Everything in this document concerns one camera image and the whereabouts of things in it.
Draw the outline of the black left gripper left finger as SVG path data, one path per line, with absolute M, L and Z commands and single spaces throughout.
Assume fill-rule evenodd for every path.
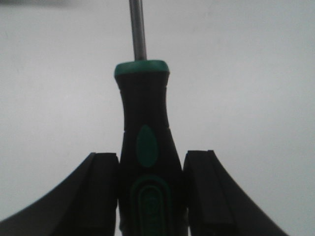
M 58 186 L 0 223 L 2 236 L 113 236 L 118 158 L 90 153 Z

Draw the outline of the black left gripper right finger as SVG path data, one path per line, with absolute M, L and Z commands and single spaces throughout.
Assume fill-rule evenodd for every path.
M 214 151 L 189 150 L 184 176 L 191 235 L 286 235 L 236 183 Z

